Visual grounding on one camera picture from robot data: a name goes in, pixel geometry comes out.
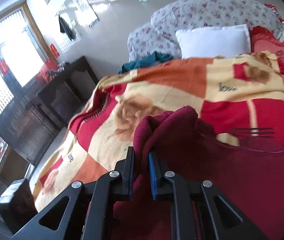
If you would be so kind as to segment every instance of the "window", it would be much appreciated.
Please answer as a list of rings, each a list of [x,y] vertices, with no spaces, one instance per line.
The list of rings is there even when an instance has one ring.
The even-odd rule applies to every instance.
[[[0,62],[4,60],[13,74],[10,74],[12,83],[6,83],[0,71],[0,115],[14,98],[9,89],[12,84],[20,84],[23,90],[34,80],[46,59],[21,8],[0,20]],[[7,146],[0,137],[0,161]]]

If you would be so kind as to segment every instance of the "black cloth hanging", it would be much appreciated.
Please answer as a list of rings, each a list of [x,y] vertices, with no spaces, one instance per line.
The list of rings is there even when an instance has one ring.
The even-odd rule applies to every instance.
[[[60,22],[60,31],[61,33],[66,33],[69,37],[69,40],[71,41],[73,38],[72,30],[69,28],[69,25],[66,23],[66,21],[59,15],[59,22]]]

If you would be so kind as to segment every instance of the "triangular cutout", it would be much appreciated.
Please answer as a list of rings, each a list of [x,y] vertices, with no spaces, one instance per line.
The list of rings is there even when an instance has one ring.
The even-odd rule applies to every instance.
[[[243,222],[243,219],[233,210],[228,203],[220,196],[215,196],[215,205],[225,229],[235,227]]]
[[[67,203],[69,202],[69,197],[65,196],[50,209],[44,217],[39,221],[40,225],[47,227],[52,230],[57,230],[59,228],[60,222],[62,220],[63,214],[65,212]]]

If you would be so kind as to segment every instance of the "patchwork blanket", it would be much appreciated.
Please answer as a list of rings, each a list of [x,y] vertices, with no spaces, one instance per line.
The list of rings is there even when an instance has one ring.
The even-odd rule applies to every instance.
[[[113,170],[145,116],[183,106],[195,109],[223,143],[237,147],[242,139],[261,137],[284,149],[284,76],[274,54],[190,58],[134,69],[103,78],[70,121],[40,172],[36,208],[42,210],[74,180],[91,182]]]

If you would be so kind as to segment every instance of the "orange patch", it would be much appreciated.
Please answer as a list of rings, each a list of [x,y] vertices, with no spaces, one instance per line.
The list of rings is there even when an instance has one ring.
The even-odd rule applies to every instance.
[[[212,64],[213,58],[188,58],[172,60],[151,68],[138,69],[138,76],[133,82],[166,85],[181,89],[200,98],[206,92],[206,66]]]
[[[86,156],[84,163],[71,180],[79,180],[83,183],[89,183],[97,180],[100,176],[107,173],[107,170],[96,162],[89,154]]]

